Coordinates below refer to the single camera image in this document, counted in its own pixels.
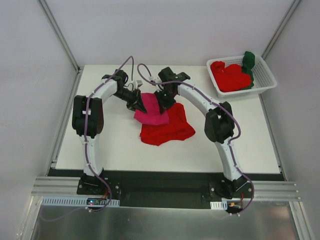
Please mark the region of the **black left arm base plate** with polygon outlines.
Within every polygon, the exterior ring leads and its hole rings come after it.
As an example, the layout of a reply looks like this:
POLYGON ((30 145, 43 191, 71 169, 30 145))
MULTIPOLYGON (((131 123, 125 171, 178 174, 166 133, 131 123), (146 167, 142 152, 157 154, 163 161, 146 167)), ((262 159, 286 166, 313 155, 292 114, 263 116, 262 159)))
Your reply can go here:
MULTIPOLYGON (((110 190, 111 193, 116 197, 119 196, 121 190, 121 184, 117 181, 109 181, 104 180, 110 190)), ((83 174, 78 182, 76 194, 77 195, 94 195, 94 196, 102 196, 107 192, 107 186, 99 180, 96 176, 89 176, 83 174)))

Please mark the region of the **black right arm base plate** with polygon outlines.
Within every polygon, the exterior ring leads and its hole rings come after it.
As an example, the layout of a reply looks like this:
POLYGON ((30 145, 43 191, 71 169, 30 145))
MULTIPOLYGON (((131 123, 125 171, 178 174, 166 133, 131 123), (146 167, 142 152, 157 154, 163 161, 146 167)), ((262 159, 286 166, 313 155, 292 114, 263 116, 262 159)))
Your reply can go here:
POLYGON ((220 198, 231 200, 233 198, 251 198, 253 193, 252 184, 243 176, 236 180, 227 178, 212 181, 209 183, 211 197, 219 196, 220 198))

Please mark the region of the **magenta t shirt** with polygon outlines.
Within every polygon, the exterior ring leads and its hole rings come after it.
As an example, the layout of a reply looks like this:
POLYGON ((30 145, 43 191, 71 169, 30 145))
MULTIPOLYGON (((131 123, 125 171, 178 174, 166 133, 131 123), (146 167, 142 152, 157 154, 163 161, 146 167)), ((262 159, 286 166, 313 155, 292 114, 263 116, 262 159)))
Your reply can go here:
POLYGON ((134 119, 136 119, 141 124, 151 126, 169 124, 169 115, 166 111, 164 113, 160 113, 159 103, 154 93, 142 93, 141 99, 147 112, 144 113, 141 110, 137 109, 134 113, 134 119))

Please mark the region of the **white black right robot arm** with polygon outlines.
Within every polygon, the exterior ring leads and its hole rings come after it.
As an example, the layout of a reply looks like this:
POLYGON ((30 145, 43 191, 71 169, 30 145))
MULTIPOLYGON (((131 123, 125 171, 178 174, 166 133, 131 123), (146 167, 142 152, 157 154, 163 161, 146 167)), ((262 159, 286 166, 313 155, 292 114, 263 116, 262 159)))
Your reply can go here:
POLYGON ((237 197, 243 191, 243 175, 232 143, 235 119, 231 105, 219 102, 201 91, 185 72, 174 73, 170 67, 158 73, 156 92, 159 106, 168 110, 179 95, 192 103, 205 117, 204 133, 215 144, 223 166, 223 180, 214 188, 215 193, 226 199, 237 197))

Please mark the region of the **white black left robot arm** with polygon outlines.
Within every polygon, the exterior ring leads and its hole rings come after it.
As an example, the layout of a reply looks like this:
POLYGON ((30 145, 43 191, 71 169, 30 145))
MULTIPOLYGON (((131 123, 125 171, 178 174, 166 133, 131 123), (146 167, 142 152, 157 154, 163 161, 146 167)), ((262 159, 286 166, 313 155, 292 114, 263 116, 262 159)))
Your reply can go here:
POLYGON ((83 153, 84 168, 80 185, 96 195, 103 193, 106 182, 103 180, 103 164, 99 156, 99 138, 104 128, 103 105, 115 96, 126 102, 128 110, 147 112, 138 88, 129 90, 125 87, 128 75, 116 69, 112 75, 104 75, 101 83, 87 96, 76 95, 73 99, 72 128, 79 136, 83 153))

